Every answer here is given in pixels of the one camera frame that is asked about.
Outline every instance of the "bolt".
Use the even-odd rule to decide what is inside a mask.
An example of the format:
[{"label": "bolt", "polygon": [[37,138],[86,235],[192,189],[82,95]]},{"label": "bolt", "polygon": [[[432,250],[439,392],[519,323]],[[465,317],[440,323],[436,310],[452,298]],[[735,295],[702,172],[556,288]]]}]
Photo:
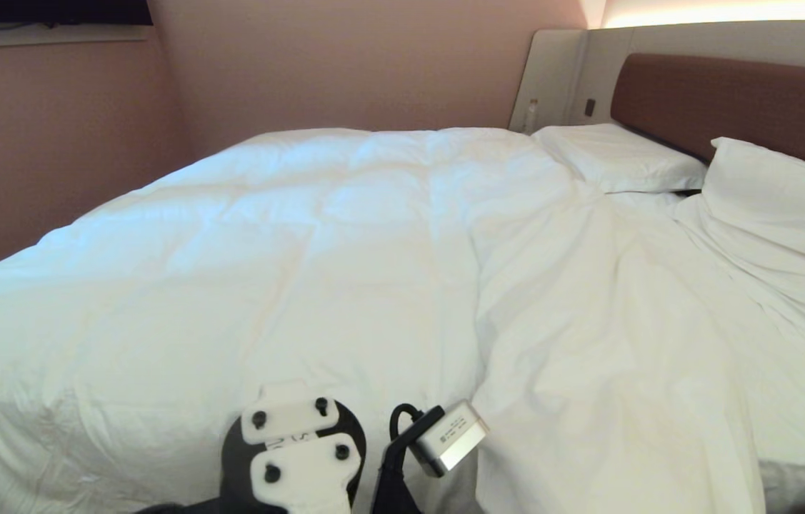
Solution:
[{"label": "bolt", "polygon": [[316,399],[316,409],[319,410],[320,416],[325,417],[326,415],[326,407],[329,406],[329,400],[325,398],[317,398]]},{"label": "bolt", "polygon": [[339,460],[346,460],[348,455],[351,455],[351,450],[346,445],[336,446],[336,458]]},{"label": "bolt", "polygon": [[259,410],[253,414],[253,426],[256,427],[256,430],[259,430],[266,424],[266,414]]},{"label": "bolt", "polygon": [[267,464],[265,475],[266,482],[269,484],[274,484],[275,482],[279,481],[279,478],[281,478],[281,469],[279,469],[277,465]]}]

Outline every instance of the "wall-mounted tv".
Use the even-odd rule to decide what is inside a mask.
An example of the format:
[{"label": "wall-mounted tv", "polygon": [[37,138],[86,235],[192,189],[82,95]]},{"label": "wall-mounted tv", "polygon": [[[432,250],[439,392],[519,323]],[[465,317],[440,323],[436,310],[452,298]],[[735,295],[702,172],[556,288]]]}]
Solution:
[{"label": "wall-mounted tv", "polygon": [[147,0],[0,0],[0,23],[154,25]]}]

